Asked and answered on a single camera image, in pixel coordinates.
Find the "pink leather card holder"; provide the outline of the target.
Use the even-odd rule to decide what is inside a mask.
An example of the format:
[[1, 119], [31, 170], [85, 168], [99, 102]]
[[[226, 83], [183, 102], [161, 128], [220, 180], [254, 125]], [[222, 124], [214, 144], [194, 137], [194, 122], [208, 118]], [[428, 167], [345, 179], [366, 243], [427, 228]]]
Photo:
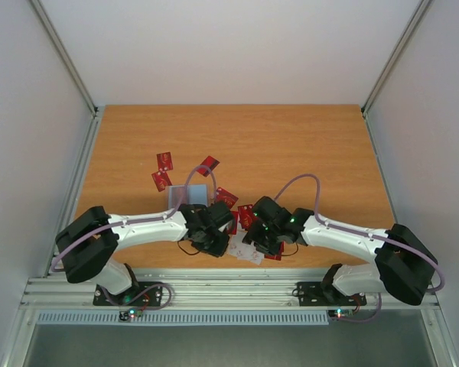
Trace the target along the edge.
[[168, 187], [168, 209], [176, 207], [180, 198], [182, 204], [204, 205], [210, 204], [210, 192], [206, 184], [190, 184], [187, 188], [184, 185]]

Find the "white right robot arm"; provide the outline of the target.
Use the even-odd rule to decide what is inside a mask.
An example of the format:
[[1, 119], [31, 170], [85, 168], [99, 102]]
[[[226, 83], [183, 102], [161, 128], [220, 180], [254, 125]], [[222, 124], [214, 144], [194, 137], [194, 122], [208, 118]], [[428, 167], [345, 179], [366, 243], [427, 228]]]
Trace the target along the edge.
[[321, 218], [310, 209], [289, 212], [264, 196], [252, 208], [254, 220], [243, 242], [265, 255], [282, 243], [332, 249], [363, 260], [363, 265], [331, 265], [318, 296], [326, 305], [360, 293], [386, 292], [411, 306], [422, 303], [438, 263], [406, 226], [367, 229]]

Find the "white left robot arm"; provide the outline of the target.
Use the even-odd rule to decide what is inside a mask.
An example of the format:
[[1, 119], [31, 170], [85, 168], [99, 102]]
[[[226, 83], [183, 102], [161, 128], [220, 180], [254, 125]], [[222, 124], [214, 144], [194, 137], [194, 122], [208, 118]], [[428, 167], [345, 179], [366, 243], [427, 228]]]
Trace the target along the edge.
[[122, 249], [154, 242], [189, 241], [196, 251], [219, 258], [226, 252], [234, 215], [223, 202], [210, 206], [182, 204], [177, 209], [136, 216], [108, 214], [89, 208], [55, 238], [59, 254], [51, 272], [62, 265], [68, 282], [93, 281], [121, 304], [138, 297], [132, 269], [113, 259]]

